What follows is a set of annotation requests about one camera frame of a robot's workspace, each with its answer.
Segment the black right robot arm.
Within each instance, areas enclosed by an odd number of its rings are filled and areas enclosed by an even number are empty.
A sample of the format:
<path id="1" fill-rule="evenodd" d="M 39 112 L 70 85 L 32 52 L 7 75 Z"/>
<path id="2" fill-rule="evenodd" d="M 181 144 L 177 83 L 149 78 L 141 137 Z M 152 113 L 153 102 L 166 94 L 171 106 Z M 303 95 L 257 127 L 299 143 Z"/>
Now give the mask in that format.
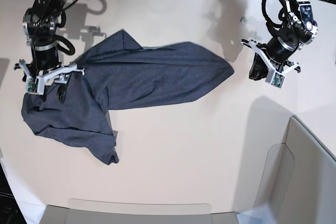
<path id="1" fill-rule="evenodd" d="M 23 29 L 27 45 L 31 49 L 32 61 L 21 59 L 14 69 L 23 71 L 25 91 L 28 94 L 44 95 L 46 85 L 54 82 L 59 85 L 57 95 L 61 103 L 65 101 L 68 82 L 73 72 L 83 72 L 77 64 L 65 66 L 59 59 L 59 53 L 72 56 L 73 44 L 63 36 L 57 35 L 57 28 L 66 23 L 65 4 L 67 0 L 35 0 L 23 17 Z"/>

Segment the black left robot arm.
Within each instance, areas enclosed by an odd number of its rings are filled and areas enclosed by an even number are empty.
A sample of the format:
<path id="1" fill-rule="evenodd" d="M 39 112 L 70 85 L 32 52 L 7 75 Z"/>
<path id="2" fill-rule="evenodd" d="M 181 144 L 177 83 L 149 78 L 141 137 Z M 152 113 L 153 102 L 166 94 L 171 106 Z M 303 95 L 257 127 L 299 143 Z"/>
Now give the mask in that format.
<path id="1" fill-rule="evenodd" d="M 289 58 L 316 38 L 318 25 L 309 0 L 278 0 L 281 4 L 278 24 L 268 16 L 266 1 L 261 1 L 261 10 L 271 40 L 261 44 L 252 39 L 243 39 L 241 44 L 255 53 L 249 78 L 254 81 L 264 79 L 272 86 L 281 88 L 287 73 L 300 73 L 299 63 Z"/>

